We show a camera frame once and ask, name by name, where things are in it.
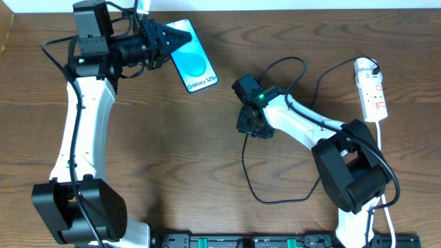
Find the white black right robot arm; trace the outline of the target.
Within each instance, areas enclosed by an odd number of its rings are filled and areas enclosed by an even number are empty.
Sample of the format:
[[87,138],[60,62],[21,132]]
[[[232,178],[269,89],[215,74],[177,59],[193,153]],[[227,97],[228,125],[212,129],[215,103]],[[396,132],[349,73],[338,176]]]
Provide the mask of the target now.
[[232,89],[243,104],[240,133],[272,138],[281,130],[309,149],[321,183],[338,207],[336,237],[344,247],[368,247],[375,210],[388,183],[398,179],[378,149],[369,128],[358,119],[343,123],[325,118],[295,101],[284,89],[265,88],[250,74]]

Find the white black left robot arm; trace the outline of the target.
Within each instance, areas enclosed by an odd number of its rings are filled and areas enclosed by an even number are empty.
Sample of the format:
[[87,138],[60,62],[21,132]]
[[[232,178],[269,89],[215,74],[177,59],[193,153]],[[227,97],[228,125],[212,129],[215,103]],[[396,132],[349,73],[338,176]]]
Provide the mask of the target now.
[[68,112],[59,156],[48,182],[32,189],[32,204],[55,242],[77,247],[150,247],[147,223],[129,217],[107,183],[105,146],[110,112],[125,66],[156,69],[196,35],[187,21],[143,20],[116,37],[109,21],[81,26],[68,37]]

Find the blue Galaxy smartphone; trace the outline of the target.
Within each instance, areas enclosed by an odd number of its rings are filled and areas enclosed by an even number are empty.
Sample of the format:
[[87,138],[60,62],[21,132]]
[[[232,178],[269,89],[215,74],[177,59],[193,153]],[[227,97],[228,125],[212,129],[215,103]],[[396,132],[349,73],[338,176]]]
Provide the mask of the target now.
[[191,41],[172,53],[175,68],[189,94],[199,92],[219,82],[204,47],[189,19],[167,23],[166,26],[191,34]]

